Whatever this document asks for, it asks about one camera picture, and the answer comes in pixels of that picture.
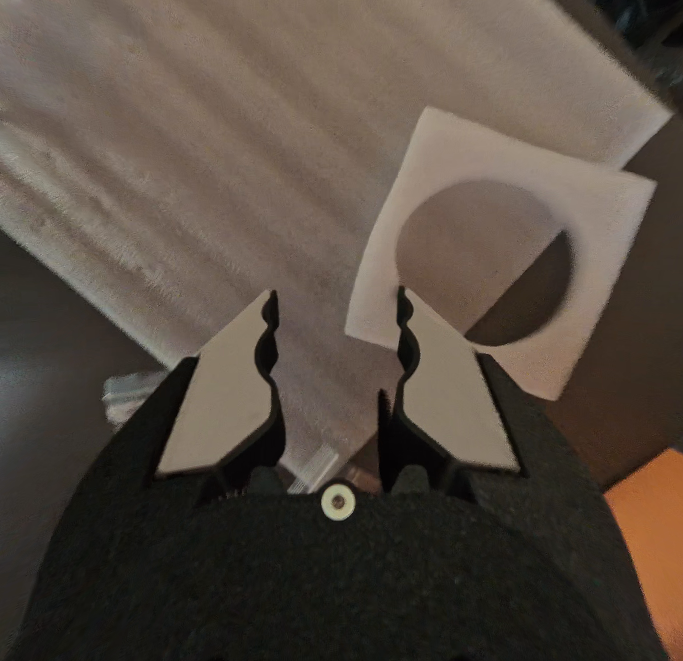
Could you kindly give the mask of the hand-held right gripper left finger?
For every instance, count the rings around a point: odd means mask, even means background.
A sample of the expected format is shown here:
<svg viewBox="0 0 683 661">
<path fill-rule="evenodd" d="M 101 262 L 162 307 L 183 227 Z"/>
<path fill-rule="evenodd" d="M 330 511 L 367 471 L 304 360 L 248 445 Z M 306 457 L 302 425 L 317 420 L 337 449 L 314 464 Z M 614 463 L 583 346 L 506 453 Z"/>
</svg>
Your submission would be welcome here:
<svg viewBox="0 0 683 661">
<path fill-rule="evenodd" d="M 286 443 L 272 377 L 278 328 L 277 291 L 265 290 L 200 349 L 157 477 L 218 468 L 248 477 L 277 464 Z"/>
</svg>

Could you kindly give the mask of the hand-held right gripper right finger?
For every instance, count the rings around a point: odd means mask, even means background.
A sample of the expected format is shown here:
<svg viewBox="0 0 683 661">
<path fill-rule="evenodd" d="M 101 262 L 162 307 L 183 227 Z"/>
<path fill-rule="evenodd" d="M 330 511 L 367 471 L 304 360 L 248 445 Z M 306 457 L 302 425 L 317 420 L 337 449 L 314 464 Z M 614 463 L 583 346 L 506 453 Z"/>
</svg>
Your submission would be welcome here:
<svg viewBox="0 0 683 661">
<path fill-rule="evenodd" d="M 504 419 L 472 344 L 415 292 L 397 293 L 397 357 L 403 374 L 391 422 L 408 463 L 440 476 L 466 469 L 520 473 Z"/>
</svg>

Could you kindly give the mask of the orange white cardboard box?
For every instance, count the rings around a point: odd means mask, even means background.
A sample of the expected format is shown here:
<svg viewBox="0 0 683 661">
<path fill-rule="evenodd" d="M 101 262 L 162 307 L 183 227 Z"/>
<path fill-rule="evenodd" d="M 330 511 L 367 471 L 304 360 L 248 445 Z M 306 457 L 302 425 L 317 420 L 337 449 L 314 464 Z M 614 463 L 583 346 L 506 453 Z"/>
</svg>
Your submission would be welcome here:
<svg viewBox="0 0 683 661">
<path fill-rule="evenodd" d="M 654 627 L 682 659 L 682 453 L 668 449 L 605 494 L 626 541 Z"/>
</svg>

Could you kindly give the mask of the grey desk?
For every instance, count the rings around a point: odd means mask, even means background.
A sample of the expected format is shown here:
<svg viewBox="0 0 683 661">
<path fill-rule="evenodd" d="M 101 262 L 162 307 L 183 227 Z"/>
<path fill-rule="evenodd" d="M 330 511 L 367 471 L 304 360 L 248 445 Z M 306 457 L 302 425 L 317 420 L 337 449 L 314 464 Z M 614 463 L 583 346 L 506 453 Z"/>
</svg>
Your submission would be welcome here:
<svg viewBox="0 0 683 661">
<path fill-rule="evenodd" d="M 682 112 L 622 167 L 658 187 L 602 318 L 547 409 L 604 488 L 682 433 Z M 396 355 L 358 342 L 391 361 L 380 388 L 393 390 Z M 34 578 L 76 485 L 111 439 L 107 377 L 160 363 L 1 229 L 2 578 Z"/>
</svg>

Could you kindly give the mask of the white foam cutout block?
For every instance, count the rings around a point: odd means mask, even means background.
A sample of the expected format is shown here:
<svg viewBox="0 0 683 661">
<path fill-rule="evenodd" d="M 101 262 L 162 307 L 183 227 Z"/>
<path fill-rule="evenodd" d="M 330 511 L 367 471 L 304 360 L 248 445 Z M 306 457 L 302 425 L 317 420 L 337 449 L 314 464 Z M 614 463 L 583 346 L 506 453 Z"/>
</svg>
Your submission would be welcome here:
<svg viewBox="0 0 683 661">
<path fill-rule="evenodd" d="M 474 344 L 526 393 L 558 400 L 610 299 L 656 182 L 527 144 L 434 107 L 422 111 L 371 230 L 344 331 L 351 338 L 397 349 L 399 235 L 433 195 L 480 180 L 520 187 L 535 196 L 571 241 L 574 270 L 551 320 L 516 342 Z"/>
</svg>

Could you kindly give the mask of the white foam sheet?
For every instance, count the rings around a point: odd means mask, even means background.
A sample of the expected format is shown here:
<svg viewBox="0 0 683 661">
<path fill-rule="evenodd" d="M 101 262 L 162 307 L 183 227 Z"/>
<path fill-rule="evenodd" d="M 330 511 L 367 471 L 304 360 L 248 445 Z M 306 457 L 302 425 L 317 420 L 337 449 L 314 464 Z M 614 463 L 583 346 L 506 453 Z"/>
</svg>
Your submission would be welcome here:
<svg viewBox="0 0 683 661">
<path fill-rule="evenodd" d="M 371 435 L 344 335 L 425 107 L 622 167 L 672 117 L 588 0 L 1 0 L 1 228 L 173 366 L 278 291 L 285 464 Z"/>
</svg>

